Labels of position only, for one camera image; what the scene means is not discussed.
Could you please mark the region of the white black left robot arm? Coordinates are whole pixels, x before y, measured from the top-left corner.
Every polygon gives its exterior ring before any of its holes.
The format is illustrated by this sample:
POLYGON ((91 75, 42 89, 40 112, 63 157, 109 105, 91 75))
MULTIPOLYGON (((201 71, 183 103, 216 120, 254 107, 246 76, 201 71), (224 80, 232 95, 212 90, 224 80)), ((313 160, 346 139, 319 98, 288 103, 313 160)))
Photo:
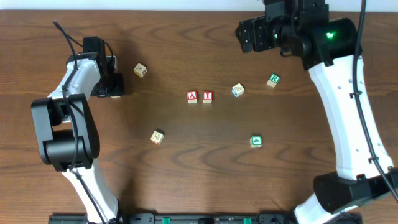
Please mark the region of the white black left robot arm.
POLYGON ((98 162, 100 139, 88 106, 104 77, 97 56, 70 57, 58 87, 34 100, 31 112, 41 160, 72 184, 86 208, 85 223, 120 223, 119 202, 98 162))

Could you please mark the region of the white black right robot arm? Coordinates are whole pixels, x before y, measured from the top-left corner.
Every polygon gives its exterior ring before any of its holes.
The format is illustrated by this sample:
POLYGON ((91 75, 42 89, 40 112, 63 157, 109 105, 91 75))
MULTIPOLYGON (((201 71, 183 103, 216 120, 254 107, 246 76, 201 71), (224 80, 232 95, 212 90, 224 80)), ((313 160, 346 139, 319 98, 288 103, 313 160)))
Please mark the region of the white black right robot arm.
POLYGON ((243 52, 280 48, 309 72, 335 145, 336 169, 316 176, 314 193, 286 223, 357 223, 351 211, 397 195, 397 169, 382 145, 364 83, 363 21, 330 19, 324 0, 265 1, 264 15, 239 22, 243 52))

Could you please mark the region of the red letter A block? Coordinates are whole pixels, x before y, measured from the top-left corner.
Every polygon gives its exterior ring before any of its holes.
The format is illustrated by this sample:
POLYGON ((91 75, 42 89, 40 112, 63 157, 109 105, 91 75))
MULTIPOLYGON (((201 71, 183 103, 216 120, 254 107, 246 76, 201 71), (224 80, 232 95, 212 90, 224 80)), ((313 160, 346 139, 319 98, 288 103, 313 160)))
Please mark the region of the red letter A block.
POLYGON ((190 103, 190 104, 197 103, 197 101, 198 101, 197 91, 188 91, 187 92, 187 100, 188 100, 188 103, 190 103))

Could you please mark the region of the red letter I block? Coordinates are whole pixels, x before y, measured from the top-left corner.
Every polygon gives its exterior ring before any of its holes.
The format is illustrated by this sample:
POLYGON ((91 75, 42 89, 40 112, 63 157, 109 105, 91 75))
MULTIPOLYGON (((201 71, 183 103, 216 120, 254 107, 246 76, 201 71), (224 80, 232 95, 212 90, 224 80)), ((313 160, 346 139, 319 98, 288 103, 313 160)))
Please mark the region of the red letter I block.
POLYGON ((212 91, 204 91, 202 100, 204 104, 211 104, 213 101, 213 92, 212 91))

